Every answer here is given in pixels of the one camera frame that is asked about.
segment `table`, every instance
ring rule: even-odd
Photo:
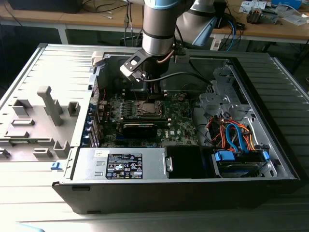
[[[96,0],[96,6],[99,6],[102,3],[113,2],[113,0]],[[4,4],[8,11],[24,27],[57,29],[62,44],[69,44],[66,34],[67,29],[124,31],[126,7],[113,10],[111,15],[113,19],[108,19],[98,13],[90,13],[85,10],[81,10],[77,14],[43,11],[16,11],[11,8],[7,1],[0,2],[0,23],[2,25],[11,26],[20,26],[20,24],[16,22],[10,13],[5,9]],[[101,10],[108,10],[121,5],[125,5],[125,3],[119,1],[111,6],[102,7]],[[133,32],[139,32],[142,28],[142,6],[133,4],[132,15]]]
[[[113,2],[112,0],[96,0],[96,5]],[[309,38],[309,26],[307,24],[296,26],[282,19],[279,20],[280,24],[260,24],[253,25],[246,22],[246,14],[239,13],[239,6],[242,0],[228,0],[229,8],[232,15],[238,22],[246,24],[246,29],[242,35],[242,40],[256,40],[268,42],[282,42],[282,43],[297,43],[304,44]],[[38,12],[38,11],[15,11],[5,1],[0,3],[0,19],[3,25],[19,26],[14,21],[13,17],[4,8],[7,7],[8,11],[25,27],[44,27],[56,28],[59,32],[61,42],[68,44],[66,29],[80,29],[80,30],[100,30],[100,31],[124,31],[123,22],[126,14],[126,7],[122,7],[112,11],[113,19],[108,19],[100,16],[97,13],[90,13],[81,10],[77,14],[66,14],[56,12]],[[102,7],[104,10],[114,8],[122,5],[123,2],[116,2],[111,6]],[[308,10],[309,7],[300,8],[301,11]],[[133,15],[133,31],[139,32],[142,28],[142,7],[140,5],[132,5]],[[229,27],[222,29],[214,29],[211,37],[214,38],[211,50],[218,50],[222,39],[227,38],[231,33]]]

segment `blue cable on desk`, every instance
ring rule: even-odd
[[[236,30],[235,30],[233,23],[230,20],[228,20],[228,22],[229,22],[229,24],[231,24],[232,29],[233,29],[233,38],[232,38],[232,42],[231,42],[230,46],[228,47],[227,51],[229,51],[231,49],[233,42],[234,42],[235,34],[236,34]]]

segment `green circuit board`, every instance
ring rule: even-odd
[[[168,94],[166,100],[155,103],[155,113],[145,115],[138,110],[138,105],[143,101],[128,100],[121,98],[110,98],[108,100],[110,115],[109,120],[103,120],[103,143],[102,147],[163,147],[166,145],[197,145],[197,135],[191,120],[189,100],[179,101],[179,94]],[[125,112],[122,106],[129,106]],[[127,120],[138,120],[148,117],[143,123],[154,123],[158,125],[155,138],[124,139],[117,125],[125,117]]]

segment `blue cable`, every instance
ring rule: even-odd
[[[241,136],[241,130],[240,128],[235,124],[235,123],[230,123],[227,125],[226,129],[225,129],[225,135],[226,135],[226,140],[227,142],[235,149],[235,151],[237,152],[238,149],[237,147],[232,143],[231,139],[230,139],[230,134],[229,134],[229,128],[230,127],[235,127],[236,128],[236,131],[237,131],[237,134],[238,134],[238,140],[239,140],[239,144],[240,144],[240,148],[245,152],[245,153],[248,153],[248,149],[245,145],[245,143],[243,142],[242,140],[242,136]]]
[[[233,23],[230,20],[228,20],[228,22],[231,24],[232,29],[233,29],[233,38],[232,38],[232,42],[231,42],[230,46],[228,47],[227,51],[229,51],[231,49],[233,42],[234,42],[235,34],[236,34],[235,27],[234,27]]]

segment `power supply label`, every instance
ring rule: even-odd
[[[142,154],[108,154],[107,179],[142,179]]]

